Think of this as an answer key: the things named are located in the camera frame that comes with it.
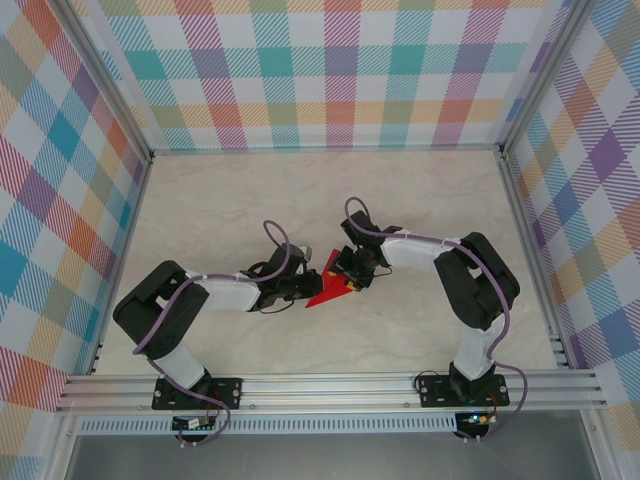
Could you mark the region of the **aluminium frame post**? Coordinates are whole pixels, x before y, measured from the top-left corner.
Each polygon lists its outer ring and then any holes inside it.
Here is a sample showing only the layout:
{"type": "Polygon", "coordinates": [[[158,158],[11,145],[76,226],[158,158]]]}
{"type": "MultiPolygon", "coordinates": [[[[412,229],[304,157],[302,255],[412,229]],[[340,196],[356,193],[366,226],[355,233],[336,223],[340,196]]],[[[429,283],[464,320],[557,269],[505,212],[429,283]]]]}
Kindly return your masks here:
{"type": "Polygon", "coordinates": [[[69,36],[86,70],[111,107],[114,117],[119,121],[134,150],[147,165],[150,165],[153,162],[152,150],[70,0],[46,0],[46,2],[69,36]]]}
{"type": "Polygon", "coordinates": [[[599,0],[575,0],[568,11],[559,33],[551,44],[541,68],[532,82],[528,95],[524,98],[515,118],[500,144],[500,158],[507,162],[516,144],[525,133],[544,95],[555,80],[563,62],[568,56],[585,22],[599,0]]]}

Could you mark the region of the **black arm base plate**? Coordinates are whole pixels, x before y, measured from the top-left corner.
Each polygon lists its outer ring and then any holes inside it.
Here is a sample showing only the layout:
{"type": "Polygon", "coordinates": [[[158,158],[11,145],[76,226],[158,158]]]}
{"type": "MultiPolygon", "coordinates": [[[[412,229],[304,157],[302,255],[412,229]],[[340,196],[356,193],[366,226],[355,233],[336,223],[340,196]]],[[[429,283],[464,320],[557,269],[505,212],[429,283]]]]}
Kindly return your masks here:
{"type": "Polygon", "coordinates": [[[469,393],[460,394],[451,385],[448,374],[425,374],[414,378],[414,388],[422,408],[504,407],[511,401],[503,375],[492,374],[472,382],[469,393]]]}
{"type": "MultiPolygon", "coordinates": [[[[237,410],[242,395],[242,382],[241,378],[209,378],[205,375],[191,388],[191,391],[221,401],[230,410],[237,410]]],[[[151,408],[157,411],[206,410],[207,403],[179,391],[166,379],[158,378],[153,391],[151,408]]]]}

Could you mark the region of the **wide aluminium mounting rail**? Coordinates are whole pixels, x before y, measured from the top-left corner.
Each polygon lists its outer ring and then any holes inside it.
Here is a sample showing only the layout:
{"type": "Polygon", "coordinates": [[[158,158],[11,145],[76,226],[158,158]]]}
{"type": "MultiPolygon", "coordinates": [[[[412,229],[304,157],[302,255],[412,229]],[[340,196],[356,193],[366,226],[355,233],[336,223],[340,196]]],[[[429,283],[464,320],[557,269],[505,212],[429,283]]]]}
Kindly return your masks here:
{"type": "MultiPolygon", "coordinates": [[[[529,411],[592,410],[607,406],[590,370],[534,370],[526,374],[529,411]]],[[[241,413],[324,414],[415,412],[412,373],[243,374],[241,413]]],[[[72,376],[56,412],[67,415],[150,413],[155,375],[72,376]]]]}

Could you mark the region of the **grey metal panel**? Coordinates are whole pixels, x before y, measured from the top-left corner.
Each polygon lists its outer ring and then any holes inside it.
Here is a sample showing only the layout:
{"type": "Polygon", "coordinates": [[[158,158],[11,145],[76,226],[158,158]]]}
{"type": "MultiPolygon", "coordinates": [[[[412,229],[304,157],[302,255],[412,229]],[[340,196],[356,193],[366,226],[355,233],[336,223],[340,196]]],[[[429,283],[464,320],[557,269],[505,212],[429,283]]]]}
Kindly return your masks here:
{"type": "Polygon", "coordinates": [[[200,448],[169,437],[83,436],[65,480],[600,480],[583,447],[428,434],[230,435],[200,448]]]}

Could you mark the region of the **aluminium table edge rail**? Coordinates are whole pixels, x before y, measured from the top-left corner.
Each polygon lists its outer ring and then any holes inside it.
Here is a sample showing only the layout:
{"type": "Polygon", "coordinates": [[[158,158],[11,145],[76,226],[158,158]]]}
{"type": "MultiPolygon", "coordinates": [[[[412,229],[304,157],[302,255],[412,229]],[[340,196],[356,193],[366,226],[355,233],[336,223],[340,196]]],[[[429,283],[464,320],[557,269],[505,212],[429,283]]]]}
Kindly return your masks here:
{"type": "Polygon", "coordinates": [[[514,217],[533,289],[541,309],[542,319],[546,325],[552,352],[556,358],[556,364],[561,369],[573,369],[572,354],[565,345],[563,326],[551,293],[550,284],[544,275],[536,238],[526,217],[524,203],[517,188],[511,165],[507,155],[501,151],[495,153],[495,158],[507,201],[514,217]]]}
{"type": "Polygon", "coordinates": [[[109,323],[112,320],[112,311],[116,303],[118,289],[124,273],[127,256],[129,254],[130,246],[134,237],[135,228],[138,222],[139,214],[140,214],[141,207],[146,194],[154,160],[155,160],[155,153],[152,152],[143,170],[143,176],[141,179],[138,196],[134,203],[134,209],[132,210],[132,213],[129,218],[128,227],[126,230],[126,236],[124,238],[123,250],[121,252],[120,257],[118,258],[118,262],[116,263],[114,278],[110,286],[107,303],[99,318],[99,322],[96,325],[94,335],[92,336],[91,342],[89,343],[88,355],[84,363],[82,364],[82,369],[80,370],[80,373],[82,375],[92,375],[94,373],[94,367],[99,360],[99,353],[101,352],[102,346],[104,345],[104,338],[106,336],[109,323]]]}
{"type": "Polygon", "coordinates": [[[301,154],[301,153],[344,153],[344,152],[447,152],[447,151],[490,151],[499,152],[496,144],[459,144],[459,145],[414,145],[414,146],[334,146],[334,147],[281,147],[281,148],[234,148],[234,149],[155,149],[155,157],[169,156],[205,156],[205,155],[245,155],[245,154],[301,154]]]}

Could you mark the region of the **red paper sheet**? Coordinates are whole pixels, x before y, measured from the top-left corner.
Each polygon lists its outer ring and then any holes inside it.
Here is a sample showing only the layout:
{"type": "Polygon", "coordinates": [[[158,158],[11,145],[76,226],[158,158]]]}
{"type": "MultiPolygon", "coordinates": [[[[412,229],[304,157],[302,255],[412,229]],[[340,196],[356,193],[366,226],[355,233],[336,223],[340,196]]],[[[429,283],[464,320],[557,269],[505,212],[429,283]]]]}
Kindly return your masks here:
{"type": "Polygon", "coordinates": [[[348,286],[349,280],[345,275],[336,273],[337,275],[335,277],[330,277],[327,274],[328,271],[332,271],[331,267],[334,263],[336,256],[339,253],[340,253],[340,250],[338,249],[332,250],[329,256],[329,259],[327,260],[326,265],[321,274],[323,279],[324,289],[319,295],[308,300],[306,304],[306,308],[312,308],[314,306],[320,305],[330,300],[334,300],[338,297],[341,297],[353,292],[353,290],[351,290],[348,286]]]}

